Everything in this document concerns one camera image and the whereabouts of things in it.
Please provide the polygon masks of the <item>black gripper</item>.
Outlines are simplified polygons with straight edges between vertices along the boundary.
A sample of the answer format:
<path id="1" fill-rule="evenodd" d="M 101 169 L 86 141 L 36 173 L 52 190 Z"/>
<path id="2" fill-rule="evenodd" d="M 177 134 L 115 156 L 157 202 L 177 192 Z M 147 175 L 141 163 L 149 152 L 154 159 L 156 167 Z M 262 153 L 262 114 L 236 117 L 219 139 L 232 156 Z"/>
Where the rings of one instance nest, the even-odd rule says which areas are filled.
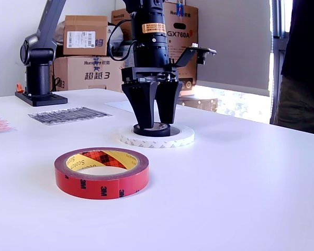
<path id="1" fill-rule="evenodd" d="M 173 124 L 182 82 L 168 48 L 133 48 L 134 65 L 121 70 L 127 96 L 140 129 L 154 124 L 154 99 L 162 123 Z"/>

